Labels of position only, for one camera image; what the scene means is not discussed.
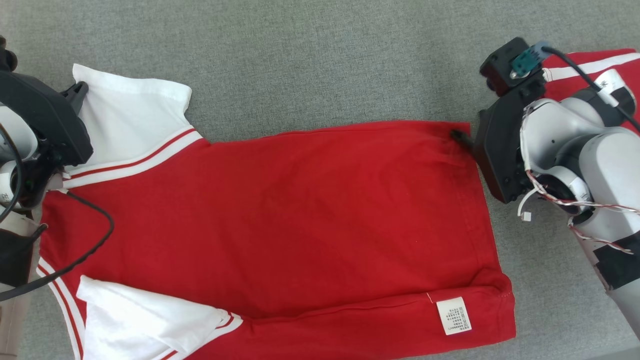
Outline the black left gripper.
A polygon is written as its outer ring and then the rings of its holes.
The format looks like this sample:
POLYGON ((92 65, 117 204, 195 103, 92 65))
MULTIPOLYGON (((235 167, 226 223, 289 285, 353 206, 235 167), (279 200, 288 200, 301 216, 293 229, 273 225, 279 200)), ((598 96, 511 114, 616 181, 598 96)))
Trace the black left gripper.
POLYGON ((79 116, 88 92, 89 85, 82 80, 58 92, 30 75, 0 73, 1 103, 49 143, 62 166, 86 164, 93 155, 89 132, 79 116))

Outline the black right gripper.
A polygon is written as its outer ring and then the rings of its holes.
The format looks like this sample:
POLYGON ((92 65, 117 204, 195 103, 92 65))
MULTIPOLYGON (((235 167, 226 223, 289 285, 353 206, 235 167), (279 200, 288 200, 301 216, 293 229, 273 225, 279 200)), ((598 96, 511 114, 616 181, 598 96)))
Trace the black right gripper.
POLYGON ((545 93, 545 80, 526 80, 480 112, 474 141, 460 129, 449 133, 464 150, 471 151, 490 194, 501 203, 514 202, 532 189, 524 170, 520 131, 525 108, 545 93))

